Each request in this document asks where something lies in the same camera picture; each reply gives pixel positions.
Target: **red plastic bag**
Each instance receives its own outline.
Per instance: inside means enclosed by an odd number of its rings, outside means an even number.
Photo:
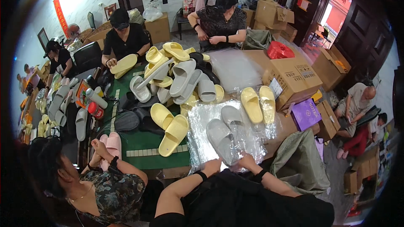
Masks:
[[[285,44],[273,41],[267,50],[267,54],[271,59],[294,58],[295,53]]]

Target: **standing fan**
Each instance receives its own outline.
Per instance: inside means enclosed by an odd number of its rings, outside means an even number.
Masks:
[[[80,36],[80,28],[77,24],[70,24],[68,27],[68,38],[74,40]]]

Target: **white bottle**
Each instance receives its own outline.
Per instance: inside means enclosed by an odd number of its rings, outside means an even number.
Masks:
[[[105,109],[105,108],[108,107],[108,103],[107,103],[104,99],[102,99],[99,95],[97,95],[97,94],[95,93],[95,91],[92,90],[91,88],[88,88],[88,89],[86,90],[86,95],[88,96],[88,98],[89,98],[91,101],[93,101],[93,102],[95,102],[96,104],[98,104],[101,108]]]

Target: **purple gift box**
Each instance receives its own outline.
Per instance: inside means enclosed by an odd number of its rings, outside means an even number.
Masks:
[[[299,131],[304,131],[320,121],[321,114],[318,112],[316,105],[310,98],[293,106],[292,118],[295,121],[297,129]]]

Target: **door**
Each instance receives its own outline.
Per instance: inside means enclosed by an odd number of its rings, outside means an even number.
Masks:
[[[290,24],[297,29],[296,38],[294,43],[302,47],[308,38],[307,31],[310,29],[312,21],[317,13],[317,8],[320,0],[306,0],[309,2],[307,8],[304,10],[300,8],[297,3],[298,0],[293,0],[291,10],[295,13],[295,23]]]
[[[384,9],[371,3],[371,0],[352,0],[334,42],[351,65],[351,71],[336,88],[341,96],[357,82],[369,85],[393,44],[394,36]]]

